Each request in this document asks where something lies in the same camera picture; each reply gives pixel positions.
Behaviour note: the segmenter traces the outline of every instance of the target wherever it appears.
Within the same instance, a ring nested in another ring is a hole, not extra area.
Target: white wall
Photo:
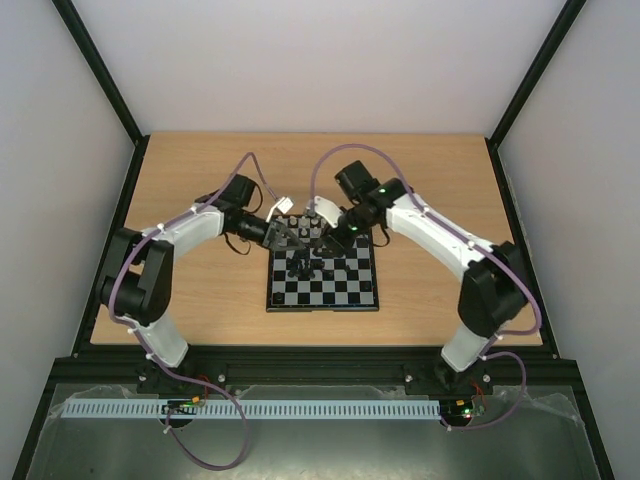
[[[71,344],[132,146],[49,1],[0,15],[0,478]]]
[[[564,0],[76,0],[144,131],[490,134]]]
[[[640,443],[640,4],[587,2],[502,148],[561,353],[617,478]]]

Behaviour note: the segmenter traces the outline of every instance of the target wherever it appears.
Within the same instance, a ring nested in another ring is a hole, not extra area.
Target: wire
[[[115,312],[115,303],[116,303],[116,297],[118,295],[118,292],[120,290],[120,287],[122,286],[122,281],[124,280],[125,275],[127,274],[127,272],[129,271],[129,267],[131,266],[131,264],[133,263],[133,261],[135,260],[135,258],[139,255],[139,253],[142,251],[142,249],[154,238],[156,237],[162,230],[164,230],[165,228],[169,228],[173,225],[179,224],[180,222],[186,220],[187,218],[190,218],[193,215],[196,215],[200,212],[202,212],[202,210],[204,210],[205,208],[207,208],[209,205],[211,205],[213,202],[215,202],[220,195],[225,191],[225,189],[229,186],[229,184],[231,183],[231,181],[233,180],[233,178],[236,176],[236,174],[240,171],[240,169],[242,168],[242,166],[245,164],[245,162],[249,159],[253,160],[253,163],[256,167],[256,170],[258,171],[258,175],[260,176],[260,180],[262,181],[262,184],[265,186],[265,188],[267,189],[267,191],[269,192],[269,194],[276,199],[277,196],[276,194],[273,192],[273,190],[271,190],[271,188],[269,187],[269,185],[267,184],[266,179],[264,178],[264,175],[262,174],[262,170],[260,169],[260,165],[258,163],[258,159],[256,158],[255,154],[253,152],[247,152],[242,159],[238,162],[238,164],[236,165],[236,167],[233,169],[233,171],[231,172],[231,174],[229,175],[229,177],[225,180],[225,182],[222,184],[222,186],[218,189],[218,191],[213,194],[209,200],[207,200],[205,203],[200,204],[198,206],[194,206],[191,209],[187,210],[186,212],[178,215],[177,217],[169,220],[167,223],[165,223],[164,225],[158,225],[159,228],[155,228],[153,229],[151,232],[149,232],[145,237],[142,238],[142,240],[140,240],[140,242],[138,242],[138,244],[131,250],[131,253],[129,254],[129,256],[126,258],[126,260],[124,261],[124,263],[122,264],[122,267],[120,268],[120,272],[118,272],[118,275],[114,281],[113,284],[113,289],[111,291],[111,295],[109,296],[109,302],[107,304],[108,310],[109,310],[109,317],[111,318],[111,320],[119,325],[125,325],[128,328],[131,328],[134,333],[136,338],[138,339],[138,342],[140,343],[140,345],[142,346],[142,348],[145,350],[145,352],[147,353],[147,358],[149,358],[150,360],[153,360],[154,362],[156,362],[160,368],[170,377],[179,380],[181,382],[188,382],[188,383],[194,383],[197,385],[202,385],[204,387],[207,387],[213,391],[216,391],[218,393],[220,393],[221,395],[223,395],[225,398],[228,398],[236,407],[236,409],[238,410],[238,413],[240,414],[240,417],[242,418],[243,421],[243,425],[244,425],[244,429],[245,429],[245,438],[244,438],[244,443],[242,446],[242,450],[240,451],[240,453],[238,454],[237,458],[235,460],[233,460],[231,463],[229,463],[228,465],[224,465],[224,466],[217,466],[217,465],[212,465],[206,462],[203,462],[202,460],[198,459],[195,455],[193,455],[180,441],[180,439],[175,435],[175,433],[172,430],[169,430],[172,434],[172,436],[176,439],[176,441],[178,442],[178,445],[180,446],[180,448],[182,449],[182,451],[184,452],[184,454],[189,457],[189,459],[191,461],[193,461],[195,464],[201,466],[202,468],[206,468],[208,470],[215,470],[215,471],[220,471],[220,470],[228,470],[230,468],[233,468],[237,465],[239,465],[246,457],[247,453],[248,453],[248,449],[249,449],[249,440],[250,440],[250,432],[249,432],[249,424],[247,421],[247,417],[244,414],[244,411],[242,410],[242,406],[237,402],[237,400],[231,395],[229,394],[226,390],[218,387],[217,385],[214,385],[211,382],[204,382],[202,380],[198,380],[195,378],[189,378],[189,377],[185,377],[183,375],[179,375],[177,373],[172,372],[169,369],[169,366],[166,365],[161,358],[159,358],[154,352],[153,349],[149,346],[149,344],[147,343],[146,339],[142,336],[142,334],[140,334],[140,332],[136,331],[136,324],[133,320],[128,319],[126,317],[120,317],[118,315],[116,315]],[[170,417],[170,412],[167,415],[167,420],[165,422],[165,424],[167,425],[167,427],[169,427],[168,425],[168,421],[169,421],[169,417]]]
[[[389,236],[389,234],[387,233],[387,229],[384,228],[382,225],[380,225],[380,231],[382,232],[382,234],[384,235],[384,238],[387,239],[387,241],[383,244],[383,245],[378,245],[377,243],[375,243],[373,240],[371,241],[371,243],[373,244],[374,247],[378,247],[378,248],[383,248],[386,247],[387,245],[389,245],[391,243],[391,237]]]
[[[480,430],[482,428],[492,427],[494,425],[497,425],[500,422],[505,421],[507,418],[509,418],[511,415],[513,415],[513,412],[516,411],[516,409],[518,408],[518,405],[520,405],[520,402],[522,402],[522,399],[524,398],[525,392],[527,391],[527,369],[525,368],[524,362],[522,361],[522,359],[518,355],[513,353],[513,352],[492,353],[491,355],[483,356],[482,360],[486,361],[486,360],[491,360],[493,358],[498,358],[498,357],[511,357],[511,358],[515,359],[516,362],[518,362],[518,365],[520,365],[520,371],[522,372],[522,381],[520,382],[520,392],[518,393],[518,396],[516,397],[516,401],[513,403],[513,405],[511,405],[511,408],[509,408],[509,410],[507,410],[500,417],[496,418],[495,420],[491,420],[490,422],[482,423],[480,425],[468,425],[466,427],[452,427],[451,425],[449,425],[447,423],[447,421],[443,417],[441,417],[440,421],[442,422],[442,424],[445,427],[447,427],[447,431],[451,431],[451,430],[458,430],[458,431]]]
[[[252,215],[254,213],[257,213],[258,210],[260,210],[262,208],[262,202],[264,201],[264,197],[262,196],[262,189],[260,188],[260,185],[256,185],[256,187],[258,187],[258,193],[260,194],[260,203],[258,204],[258,206],[255,209],[253,209],[253,210],[251,210],[249,212]]]
[[[204,380],[207,383],[211,383],[211,380],[209,380],[209,377],[207,377],[206,375],[198,375],[198,380]],[[205,387],[204,387],[204,401],[205,401],[205,403],[207,402],[207,400],[209,400],[209,389],[205,385]]]
[[[322,157],[320,157],[320,159],[316,162],[315,166],[313,167],[313,172],[311,173],[311,186],[310,186],[310,196],[311,196],[311,198],[310,198],[310,202],[309,202],[309,209],[311,210],[311,212],[314,212],[314,209],[315,209],[316,177],[318,176],[318,170],[320,170],[320,166],[329,157],[331,157],[334,153],[337,153],[337,152],[339,152],[341,150],[347,150],[347,149],[367,150],[369,152],[375,153],[376,155],[378,155],[381,158],[383,158],[384,160],[386,160],[386,162],[391,166],[391,168],[395,171],[396,175],[398,176],[398,178],[402,182],[402,185],[404,186],[404,189],[406,190],[407,195],[409,195],[409,198],[411,199],[411,202],[415,205],[415,207],[419,211],[421,211],[423,213],[423,215],[428,217],[431,221],[433,221],[439,227],[441,227],[442,229],[444,229],[445,231],[447,231],[448,233],[453,235],[455,238],[460,240],[462,243],[464,243],[466,245],[469,245],[470,248],[474,249],[478,253],[480,253],[483,256],[485,256],[486,258],[488,258],[491,262],[493,262],[500,270],[502,270],[504,272],[505,275],[507,275],[507,277],[509,277],[511,279],[511,281],[513,281],[513,283],[516,284],[516,286],[520,289],[520,291],[523,293],[523,295],[526,297],[526,299],[531,304],[531,307],[533,308],[533,314],[534,314],[534,317],[535,317],[535,324],[533,325],[533,327],[531,327],[528,330],[522,330],[522,331],[520,331],[520,330],[503,330],[503,331],[497,332],[495,337],[492,338],[487,343],[487,345],[482,350],[482,352],[480,352],[480,355],[484,355],[484,353],[487,352],[489,350],[489,348],[491,348],[491,346],[497,340],[497,337],[500,336],[500,335],[526,336],[526,335],[532,335],[532,334],[538,333],[538,331],[540,330],[540,327],[542,326],[542,312],[540,311],[540,306],[538,305],[538,302],[536,301],[536,299],[533,296],[533,294],[531,293],[531,291],[529,291],[527,286],[524,284],[524,282],[522,280],[520,280],[518,278],[518,276],[515,273],[513,273],[513,271],[509,267],[507,267],[507,265],[505,265],[500,259],[498,259],[490,251],[488,251],[488,250],[482,248],[481,246],[475,244],[475,242],[471,242],[471,239],[468,238],[464,233],[458,231],[458,229],[456,229],[455,227],[452,227],[451,225],[449,225],[449,223],[447,223],[443,219],[444,217],[440,218],[439,215],[433,214],[431,212],[430,208],[427,205],[421,204],[420,201],[418,201],[418,198],[413,193],[411,187],[409,186],[409,183],[407,182],[407,179],[405,178],[404,174],[402,173],[402,170],[400,170],[400,167],[398,166],[398,164],[396,162],[394,162],[391,159],[391,157],[389,155],[387,155],[386,153],[384,153],[383,151],[378,150],[375,147],[371,147],[369,145],[364,145],[364,144],[361,144],[361,143],[346,143],[344,145],[338,145],[337,147],[332,148],[331,150],[326,152],[324,155],[322,155]]]
[[[179,375],[177,373],[174,373],[169,369],[169,367],[164,365],[164,362],[162,362],[162,360],[160,360],[157,357],[156,357],[156,359],[157,359],[156,361],[157,361],[158,365],[160,366],[160,368],[164,371],[164,373],[166,373],[170,377],[173,377],[176,380],[180,380],[182,382],[195,383],[197,385],[202,385],[203,387],[210,388],[211,390],[214,390],[215,392],[220,393],[223,397],[225,397],[228,400],[230,400],[231,403],[233,403],[233,405],[236,407],[236,410],[238,411],[238,413],[240,414],[240,418],[242,419],[242,425],[244,427],[245,435],[244,435],[244,441],[242,443],[242,450],[240,450],[240,453],[238,454],[238,456],[236,457],[235,460],[233,460],[232,462],[230,462],[230,463],[228,463],[226,465],[214,465],[212,463],[207,463],[207,462],[205,462],[203,460],[200,460],[193,453],[191,453],[191,451],[185,446],[184,443],[182,443],[182,441],[180,440],[178,435],[176,435],[176,433],[173,431],[173,428],[171,427],[171,424],[170,424],[171,413],[172,413],[171,410],[167,411],[167,416],[166,416],[166,418],[164,420],[164,425],[166,427],[165,428],[165,432],[169,432],[171,434],[171,436],[178,443],[178,446],[180,447],[180,450],[182,450],[182,453],[184,453],[187,456],[187,458],[189,458],[189,460],[191,460],[193,463],[195,463],[199,467],[202,467],[202,468],[204,468],[206,470],[211,470],[211,471],[214,471],[214,472],[220,472],[220,471],[223,471],[223,470],[229,470],[231,468],[234,468],[234,467],[237,467],[238,465],[240,465],[242,463],[242,461],[246,458],[247,453],[249,453],[250,436],[249,436],[249,421],[247,420],[247,416],[245,415],[244,410],[242,409],[242,406],[240,405],[238,400],[236,400],[236,398],[233,395],[231,395],[229,392],[227,392],[223,388],[218,387],[217,385],[214,385],[213,383],[205,382],[205,381],[202,381],[202,380],[198,380],[196,378],[185,377],[183,375]]]
[[[489,407],[487,406],[487,399],[484,397],[484,391],[482,390],[482,388],[480,388],[480,386],[474,380],[471,380],[471,386],[476,389],[476,394],[472,397],[472,399],[475,399],[478,397],[478,395],[480,395],[482,406],[485,410],[488,410]]]
[[[251,251],[251,244],[249,244],[249,248],[247,249],[246,252],[241,252],[240,250],[238,250],[236,247],[233,246],[233,244],[231,243],[231,240],[229,239],[229,234],[227,234],[226,232],[223,234],[224,235],[224,241],[225,243],[228,245],[228,247],[233,250],[234,252],[236,252],[238,255],[249,255],[249,252]]]

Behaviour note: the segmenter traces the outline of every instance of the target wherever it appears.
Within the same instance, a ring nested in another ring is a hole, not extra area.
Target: wooden tabletop
[[[480,135],[155,133],[142,164],[126,226],[143,229],[189,208],[217,189],[247,151],[258,156],[278,195],[301,213],[309,197],[311,169],[327,150],[343,143],[375,146],[396,160],[432,207],[480,237],[511,239],[500,194]],[[333,180],[338,170],[362,160],[381,182],[392,170],[372,153],[342,151],[320,170],[317,194],[339,205],[346,198]],[[247,163],[243,174],[258,179]],[[271,204],[265,199],[261,213]],[[442,345],[460,325],[460,284],[416,244],[392,234],[375,252],[379,312],[267,313],[268,252],[234,254],[222,239],[205,243],[175,265],[169,309],[191,344],[209,345]],[[533,324],[528,306],[511,328]],[[133,343],[101,307],[92,342]],[[538,336],[507,337],[504,344],[541,344]]]

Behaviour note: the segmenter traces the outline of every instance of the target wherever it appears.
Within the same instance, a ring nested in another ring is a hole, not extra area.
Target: white robotic arm
[[[205,195],[196,200],[184,220],[170,226],[160,224],[142,232],[122,228],[111,241],[96,288],[104,305],[109,303],[115,279],[125,268],[129,252],[144,237],[160,230],[142,248],[140,257],[134,262],[143,264],[142,272],[127,270],[124,274],[115,293],[114,310],[120,318],[119,323],[129,325],[129,332],[141,337],[150,353],[169,367],[178,367],[188,350],[187,342],[176,329],[168,311],[173,264],[180,257],[203,242],[228,233],[274,251],[305,248],[281,222],[264,220],[244,210],[255,187],[252,180],[236,175],[213,205],[204,207],[203,204],[213,194]],[[284,197],[274,209],[283,212],[291,205],[291,200]]]
[[[382,225],[413,240],[446,265],[462,285],[458,313],[463,324],[444,345],[441,356],[454,372],[465,371],[526,304],[522,292],[472,246],[500,256],[523,278],[517,249],[509,243],[494,245],[465,231],[414,194],[422,206],[419,209],[399,180],[380,185],[360,162],[346,167],[336,180],[355,206],[344,210],[325,198],[313,199],[309,210],[329,224],[318,246],[339,255],[363,229]],[[461,234],[467,243],[440,223]]]
[[[216,238],[222,234],[224,214],[216,207],[206,207],[199,213],[186,219],[183,223],[161,228],[160,234],[153,241],[166,241],[173,245],[173,262],[190,252],[201,243]],[[148,228],[142,232],[143,236],[149,234],[154,228]],[[171,318],[169,310],[155,322],[147,326],[141,325],[135,318],[125,316],[142,335],[152,352],[169,367],[177,367],[187,354],[189,346],[180,335]]]

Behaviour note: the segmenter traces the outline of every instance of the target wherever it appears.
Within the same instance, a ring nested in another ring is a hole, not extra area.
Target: black and white checkered board
[[[325,227],[321,218],[286,215],[278,220],[305,243],[318,238]],[[347,255],[321,259],[322,270],[310,280],[290,277],[287,259],[293,251],[271,252],[267,278],[267,311],[378,310],[378,285],[371,232],[356,238]],[[311,254],[311,259],[319,257]]]

